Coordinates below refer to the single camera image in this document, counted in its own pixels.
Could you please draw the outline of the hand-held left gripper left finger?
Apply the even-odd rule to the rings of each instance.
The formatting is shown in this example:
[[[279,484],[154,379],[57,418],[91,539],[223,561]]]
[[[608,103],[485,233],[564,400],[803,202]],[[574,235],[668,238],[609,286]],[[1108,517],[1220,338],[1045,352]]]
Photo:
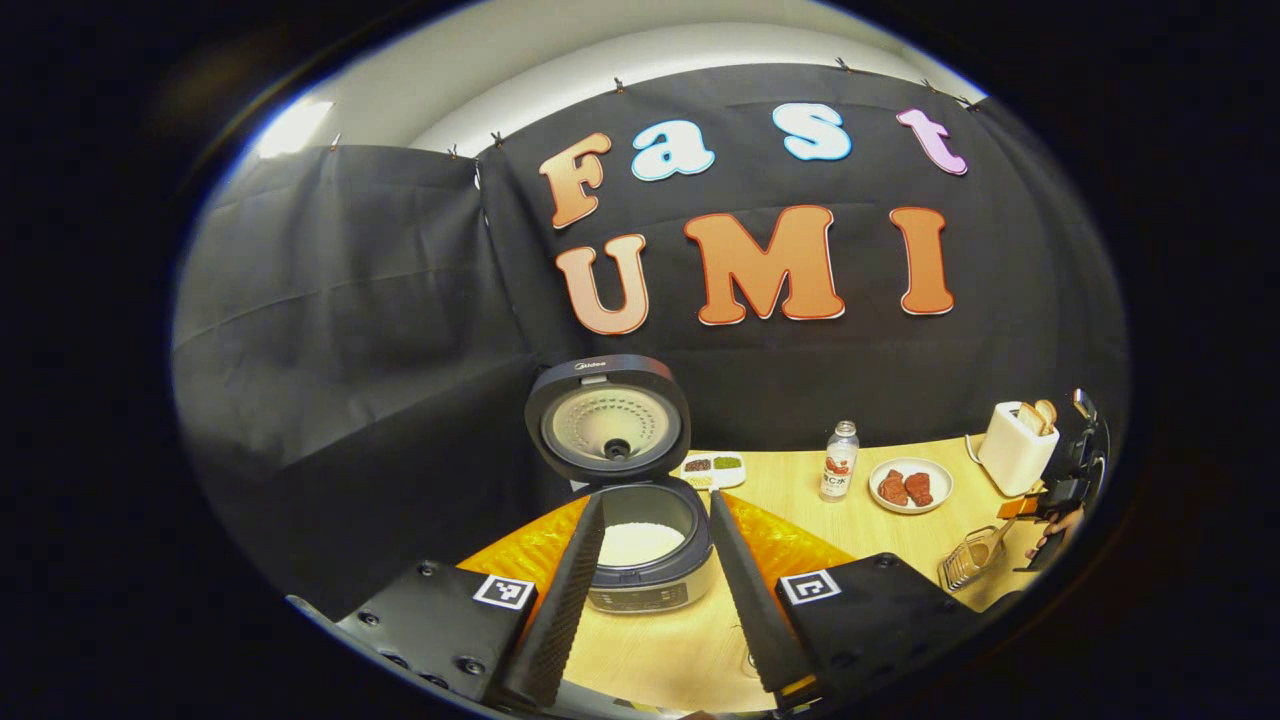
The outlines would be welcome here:
[[[456,565],[421,561],[337,630],[394,670],[493,708],[557,698],[604,539],[586,495]]]

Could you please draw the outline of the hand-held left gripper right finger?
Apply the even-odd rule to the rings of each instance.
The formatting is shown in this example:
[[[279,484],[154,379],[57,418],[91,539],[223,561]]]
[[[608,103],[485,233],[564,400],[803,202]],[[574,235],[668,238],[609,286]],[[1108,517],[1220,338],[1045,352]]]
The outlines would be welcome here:
[[[709,528],[762,687],[782,711],[909,691],[986,620],[895,553],[852,560],[726,492],[710,493]]]

